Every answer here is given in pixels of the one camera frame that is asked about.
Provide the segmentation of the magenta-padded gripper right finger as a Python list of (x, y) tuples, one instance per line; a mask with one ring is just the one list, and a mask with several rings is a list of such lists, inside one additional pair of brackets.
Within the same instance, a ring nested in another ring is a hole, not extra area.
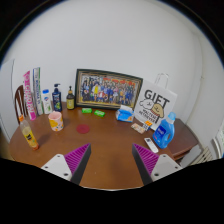
[(155, 154), (138, 144), (132, 145), (132, 154), (144, 185), (182, 169), (167, 154)]

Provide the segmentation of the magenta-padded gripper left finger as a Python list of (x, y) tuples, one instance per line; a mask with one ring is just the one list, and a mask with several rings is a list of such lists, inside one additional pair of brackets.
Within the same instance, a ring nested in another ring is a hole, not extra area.
[(90, 155), (91, 144), (88, 143), (66, 155), (56, 154), (42, 169), (79, 185)]

